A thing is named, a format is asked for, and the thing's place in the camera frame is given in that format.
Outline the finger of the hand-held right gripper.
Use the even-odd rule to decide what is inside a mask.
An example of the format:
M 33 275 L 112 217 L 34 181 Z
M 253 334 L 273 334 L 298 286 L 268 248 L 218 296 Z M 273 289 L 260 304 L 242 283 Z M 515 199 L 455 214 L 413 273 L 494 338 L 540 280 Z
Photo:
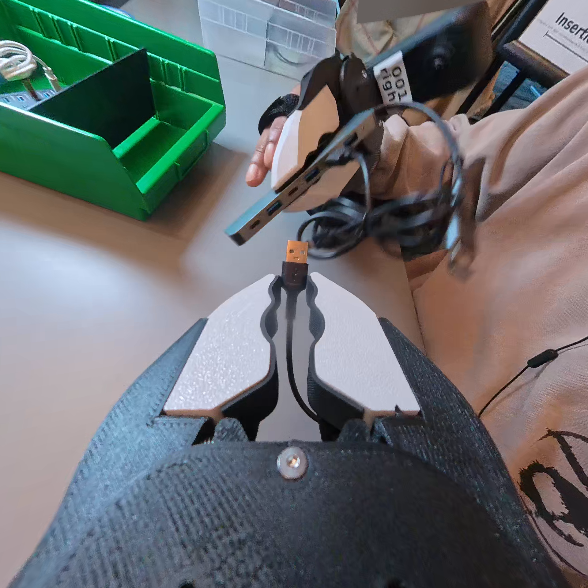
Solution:
M 315 151 L 323 135 L 340 127 L 336 99 L 325 85 L 303 108 L 286 120 L 270 170 L 271 188 L 277 192 L 303 170 L 307 156 Z
M 327 167 L 320 179 L 303 195 L 295 199 L 285 209 L 285 212 L 312 210 L 340 196 L 359 170 L 360 163 L 356 159 L 352 159 L 342 166 Z

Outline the person's right forearm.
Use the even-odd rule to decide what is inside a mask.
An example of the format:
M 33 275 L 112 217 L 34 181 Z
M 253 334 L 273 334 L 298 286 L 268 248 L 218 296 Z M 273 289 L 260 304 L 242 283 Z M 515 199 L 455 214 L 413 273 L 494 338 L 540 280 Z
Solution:
M 391 116 L 384 125 L 379 163 L 370 176 L 371 196 L 388 201 L 435 191 L 451 178 L 448 167 L 442 172 L 449 155 L 433 122 L 408 126 L 401 115 Z

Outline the green plastic bin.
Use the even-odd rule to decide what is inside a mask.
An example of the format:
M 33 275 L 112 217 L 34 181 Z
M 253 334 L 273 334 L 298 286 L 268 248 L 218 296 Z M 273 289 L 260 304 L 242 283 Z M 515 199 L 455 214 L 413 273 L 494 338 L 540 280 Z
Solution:
M 146 220 L 226 123 L 217 56 L 90 1 L 1 1 L 1 40 L 30 49 L 62 90 L 138 49 L 155 116 L 120 145 L 1 105 L 1 172 Z

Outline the black green-bin divider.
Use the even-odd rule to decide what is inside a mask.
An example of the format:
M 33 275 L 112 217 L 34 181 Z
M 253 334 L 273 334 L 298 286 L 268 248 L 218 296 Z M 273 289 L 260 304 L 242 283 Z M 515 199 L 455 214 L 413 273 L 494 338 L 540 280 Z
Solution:
M 145 48 L 111 63 L 29 109 L 72 128 L 120 145 L 155 116 Z

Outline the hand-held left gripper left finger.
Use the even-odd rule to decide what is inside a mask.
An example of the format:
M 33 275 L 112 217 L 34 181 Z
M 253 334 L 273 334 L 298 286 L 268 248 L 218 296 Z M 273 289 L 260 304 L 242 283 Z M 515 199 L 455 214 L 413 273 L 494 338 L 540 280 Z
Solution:
M 268 274 L 218 306 L 205 320 L 164 415 L 224 417 L 250 398 L 255 417 L 270 414 L 273 408 L 261 408 L 260 396 L 277 375 L 273 339 L 279 305 L 280 278 Z

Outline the dark grey usb hub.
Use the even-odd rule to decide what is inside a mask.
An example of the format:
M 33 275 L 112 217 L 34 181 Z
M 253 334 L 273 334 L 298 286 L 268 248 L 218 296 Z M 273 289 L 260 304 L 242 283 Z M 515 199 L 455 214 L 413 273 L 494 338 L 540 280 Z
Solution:
M 342 166 L 352 159 L 367 162 L 381 141 L 382 123 L 375 108 L 356 114 L 334 136 L 314 161 L 277 192 L 270 191 L 255 202 L 225 230 L 225 235 L 242 246 L 303 195 L 329 166 Z

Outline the white paper sign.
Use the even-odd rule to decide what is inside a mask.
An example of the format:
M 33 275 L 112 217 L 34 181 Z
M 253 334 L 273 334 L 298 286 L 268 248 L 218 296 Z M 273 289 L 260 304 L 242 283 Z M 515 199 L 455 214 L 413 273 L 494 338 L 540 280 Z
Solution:
M 587 1 L 546 1 L 518 40 L 562 71 L 587 66 Z

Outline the black metal frame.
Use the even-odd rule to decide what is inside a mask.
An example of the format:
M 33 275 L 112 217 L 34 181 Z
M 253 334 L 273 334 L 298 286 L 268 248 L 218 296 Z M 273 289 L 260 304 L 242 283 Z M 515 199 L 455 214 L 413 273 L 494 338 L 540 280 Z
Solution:
M 526 81 L 535 82 L 549 89 L 568 76 L 564 70 L 520 40 L 545 4 L 547 1 L 514 1 L 493 26 L 493 59 L 489 68 L 462 102 L 458 114 L 466 114 L 470 121 L 479 121 L 499 112 Z M 517 69 L 516 75 L 492 100 L 487 109 L 475 114 L 475 103 L 483 92 L 490 88 L 491 81 L 497 77 L 505 63 Z

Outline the clear plastic bin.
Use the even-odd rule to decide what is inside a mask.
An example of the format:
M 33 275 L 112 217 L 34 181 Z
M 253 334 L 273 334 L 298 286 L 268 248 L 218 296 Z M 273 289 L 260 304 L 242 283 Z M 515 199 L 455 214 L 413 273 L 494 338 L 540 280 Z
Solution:
M 337 1 L 198 1 L 216 55 L 300 80 L 336 45 Z

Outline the silver usb hub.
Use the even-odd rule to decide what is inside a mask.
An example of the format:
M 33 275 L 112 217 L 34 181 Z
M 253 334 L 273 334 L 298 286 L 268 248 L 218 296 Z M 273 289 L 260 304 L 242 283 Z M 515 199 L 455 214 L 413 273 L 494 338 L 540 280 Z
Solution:
M 40 105 L 41 103 L 47 101 L 55 95 L 56 92 L 52 89 L 37 91 L 36 97 L 38 98 L 38 100 L 34 99 L 26 90 L 2 93 L 1 105 L 15 107 L 27 111 L 34 108 L 37 105 Z

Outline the person's right hand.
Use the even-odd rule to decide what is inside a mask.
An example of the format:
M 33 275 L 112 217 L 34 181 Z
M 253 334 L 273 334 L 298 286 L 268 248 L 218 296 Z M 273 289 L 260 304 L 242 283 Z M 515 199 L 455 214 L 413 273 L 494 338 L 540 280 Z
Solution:
M 277 117 L 264 129 L 256 144 L 248 166 L 245 181 L 249 187 L 258 187 L 266 178 L 273 165 L 273 158 L 287 117 Z

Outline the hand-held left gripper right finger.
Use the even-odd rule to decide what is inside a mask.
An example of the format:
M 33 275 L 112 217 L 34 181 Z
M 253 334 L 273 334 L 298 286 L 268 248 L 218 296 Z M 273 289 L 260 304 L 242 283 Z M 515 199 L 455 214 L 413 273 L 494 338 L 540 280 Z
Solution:
M 318 272 L 307 279 L 308 400 L 325 422 L 413 417 L 420 406 L 376 313 Z

